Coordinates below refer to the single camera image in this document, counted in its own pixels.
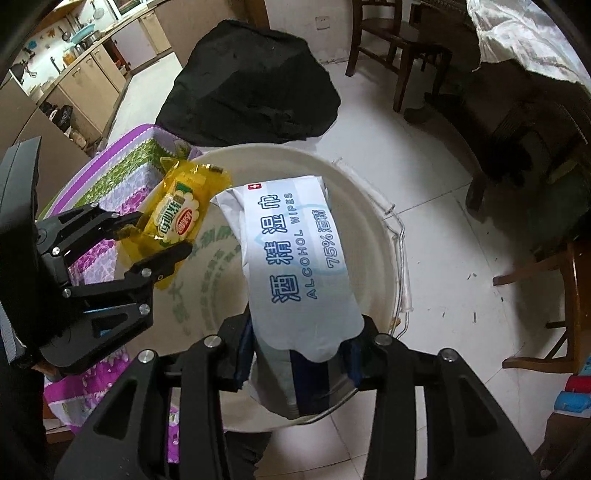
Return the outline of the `yellow snack packet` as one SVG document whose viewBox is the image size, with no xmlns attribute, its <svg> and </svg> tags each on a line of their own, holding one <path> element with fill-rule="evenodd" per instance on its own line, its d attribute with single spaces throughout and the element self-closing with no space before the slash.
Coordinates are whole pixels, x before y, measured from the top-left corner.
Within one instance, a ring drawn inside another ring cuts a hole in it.
<svg viewBox="0 0 591 480">
<path fill-rule="evenodd" d="M 211 199 L 232 185 L 229 171 L 219 166 L 174 157 L 162 157 L 160 164 L 162 181 L 117 247 L 120 271 L 182 242 L 193 245 Z"/>
</svg>

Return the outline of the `white alcohol wipes pack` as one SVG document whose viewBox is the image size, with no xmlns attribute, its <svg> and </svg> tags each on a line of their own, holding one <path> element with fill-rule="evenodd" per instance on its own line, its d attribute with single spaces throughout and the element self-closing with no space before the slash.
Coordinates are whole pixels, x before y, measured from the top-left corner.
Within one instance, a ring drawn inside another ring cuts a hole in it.
<svg viewBox="0 0 591 480">
<path fill-rule="evenodd" d="M 211 202 L 242 252 L 256 400 L 290 420 L 324 413 L 349 391 L 339 347 L 363 330 L 324 180 L 250 183 Z"/>
</svg>

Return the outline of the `kitchen base cabinets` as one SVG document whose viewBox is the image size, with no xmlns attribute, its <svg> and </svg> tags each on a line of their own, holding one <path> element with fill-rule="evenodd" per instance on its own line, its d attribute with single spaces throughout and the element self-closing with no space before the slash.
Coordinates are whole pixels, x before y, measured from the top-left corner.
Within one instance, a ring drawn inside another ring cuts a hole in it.
<svg viewBox="0 0 591 480">
<path fill-rule="evenodd" d="M 84 152 L 110 131 L 131 78 L 170 53 L 148 1 L 63 1 L 25 42 L 1 85 L 1 146 L 53 123 Z"/>
</svg>

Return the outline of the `wooden stool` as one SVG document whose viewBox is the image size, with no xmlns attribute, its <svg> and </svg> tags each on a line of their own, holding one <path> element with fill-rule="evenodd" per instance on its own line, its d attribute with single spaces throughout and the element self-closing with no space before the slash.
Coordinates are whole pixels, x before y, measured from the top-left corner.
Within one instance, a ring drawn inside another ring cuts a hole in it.
<svg viewBox="0 0 591 480">
<path fill-rule="evenodd" d="M 590 241 L 581 237 L 554 255 L 493 278 L 493 285 L 525 288 L 518 313 L 531 334 L 560 331 L 543 356 L 522 347 L 502 362 L 504 369 L 577 374 L 590 355 Z"/>
</svg>

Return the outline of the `black cloth covered object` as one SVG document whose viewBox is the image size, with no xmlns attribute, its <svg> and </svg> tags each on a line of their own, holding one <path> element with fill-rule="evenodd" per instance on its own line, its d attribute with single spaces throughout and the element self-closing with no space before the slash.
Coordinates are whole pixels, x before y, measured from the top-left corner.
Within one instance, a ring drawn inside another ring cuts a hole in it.
<svg viewBox="0 0 591 480">
<path fill-rule="evenodd" d="M 307 41 L 223 20 L 194 46 L 156 124 L 197 146 L 283 144 L 325 134 L 339 106 Z"/>
</svg>

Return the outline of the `dark wooden table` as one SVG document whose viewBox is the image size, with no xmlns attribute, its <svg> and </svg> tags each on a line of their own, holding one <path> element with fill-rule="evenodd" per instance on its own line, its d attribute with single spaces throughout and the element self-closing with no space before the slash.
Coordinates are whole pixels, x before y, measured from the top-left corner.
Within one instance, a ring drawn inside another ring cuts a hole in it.
<svg viewBox="0 0 591 480">
<path fill-rule="evenodd" d="M 466 205 L 480 213 L 487 193 L 515 208 L 539 243 L 590 232 L 590 96 L 577 83 L 527 70 L 516 60 L 485 61 L 468 6 L 421 1 L 410 23 L 435 47 L 434 88 L 404 118 L 437 114 L 462 136 L 477 167 Z"/>
</svg>

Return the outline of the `dark wooden chair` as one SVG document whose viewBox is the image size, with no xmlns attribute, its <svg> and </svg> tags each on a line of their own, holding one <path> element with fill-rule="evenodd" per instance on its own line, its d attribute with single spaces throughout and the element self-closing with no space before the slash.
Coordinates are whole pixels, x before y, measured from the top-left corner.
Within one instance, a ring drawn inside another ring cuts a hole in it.
<svg viewBox="0 0 591 480">
<path fill-rule="evenodd" d="M 388 17 L 368 17 L 364 11 L 369 7 L 384 7 L 391 10 Z M 416 60 L 439 67 L 442 71 L 451 64 L 452 52 L 422 34 L 418 27 L 403 20 L 402 1 L 353 0 L 353 23 L 349 60 L 346 76 L 356 72 L 359 55 L 363 54 L 398 75 L 394 91 L 393 110 L 400 113 L 403 107 L 408 83 Z M 370 34 L 389 44 L 386 55 L 377 54 L 362 45 L 363 33 Z"/>
</svg>

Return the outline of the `white crumpled cloth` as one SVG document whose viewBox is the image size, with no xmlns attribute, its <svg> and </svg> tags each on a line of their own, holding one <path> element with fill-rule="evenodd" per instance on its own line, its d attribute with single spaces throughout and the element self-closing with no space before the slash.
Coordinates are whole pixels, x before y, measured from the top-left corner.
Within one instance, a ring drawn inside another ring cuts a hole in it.
<svg viewBox="0 0 591 480">
<path fill-rule="evenodd" d="M 482 63 L 515 60 L 524 69 L 590 88 L 590 75 L 551 17 L 532 1 L 468 0 Z"/>
</svg>

